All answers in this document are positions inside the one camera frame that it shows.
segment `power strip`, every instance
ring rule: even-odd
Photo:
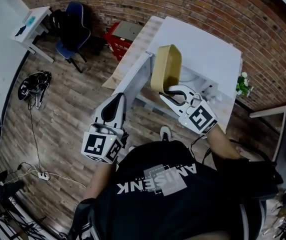
[[[48,181],[50,179],[50,174],[48,172],[37,172],[38,177],[41,180]]]

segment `wooden floor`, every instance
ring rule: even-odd
[[[118,61],[108,47],[98,56],[89,53],[89,49],[84,49],[88,62],[84,63],[81,58],[76,58],[77,64],[84,71],[80,74],[73,65],[68,64],[55,52],[55,41],[54,37],[47,36],[37,43],[37,46],[54,58],[53,64],[30,54],[19,74],[4,120],[0,151],[1,169],[12,172],[22,162],[38,166],[30,111],[25,101],[18,100],[17,93],[19,84],[29,74],[38,70],[50,71],[52,81],[43,104],[39,110],[33,108],[31,111],[41,169],[87,185],[96,163],[80,153],[83,133],[92,122],[95,108],[113,92],[101,85],[111,76]],[[159,131],[163,125],[168,125],[173,132],[173,138],[182,141],[186,146],[190,146],[196,138],[193,132],[178,125],[177,121],[159,111],[150,111],[144,108],[142,102],[135,101],[127,111],[124,124],[129,133],[127,148],[159,140]],[[239,106],[234,106],[227,134],[230,138],[252,144],[269,157],[272,157],[278,139],[275,132],[258,119],[249,118],[247,112]],[[200,140],[193,147],[196,160],[202,160],[207,148],[206,140]],[[121,150],[123,156],[127,153],[126,149]],[[213,165],[210,157],[206,163]],[[23,165],[21,171],[12,174],[12,178],[26,172],[27,168],[27,165]],[[22,180],[26,186],[18,196],[32,215],[35,218],[46,216],[42,224],[53,233],[66,233],[85,189],[77,183],[54,175],[49,181],[40,180],[31,174],[22,177]]]

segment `yellow bowl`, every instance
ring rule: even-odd
[[[174,44],[160,46],[157,49],[154,63],[151,88],[163,93],[179,83],[182,66],[182,55]]]

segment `blue chair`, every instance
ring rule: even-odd
[[[77,17],[79,18],[79,20],[82,24],[82,27],[85,30],[87,30],[87,31],[84,31],[86,34],[84,35],[84,38],[81,40],[81,42],[77,45],[77,50],[79,50],[82,47],[82,45],[89,39],[89,37],[91,35],[91,30],[90,30],[89,26],[86,25],[85,19],[84,19],[84,6],[83,6],[83,4],[81,4],[79,2],[70,2],[65,11],[68,14],[77,15]],[[64,47],[62,41],[59,41],[56,44],[55,49],[57,50],[57,52],[59,54],[61,54],[67,60],[68,63],[72,63],[74,65],[74,67],[76,67],[78,72],[82,73],[82,71],[80,70],[78,65],[72,59],[72,56],[75,53],[78,53],[81,56],[81,58],[84,60],[84,62],[86,63],[87,60],[82,54],[80,54],[78,51],[70,51],[70,50],[66,49]]]

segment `black backpack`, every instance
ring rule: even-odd
[[[72,52],[78,51],[78,45],[89,34],[82,26],[78,15],[56,10],[49,16],[49,24],[56,35],[61,39],[64,47]]]

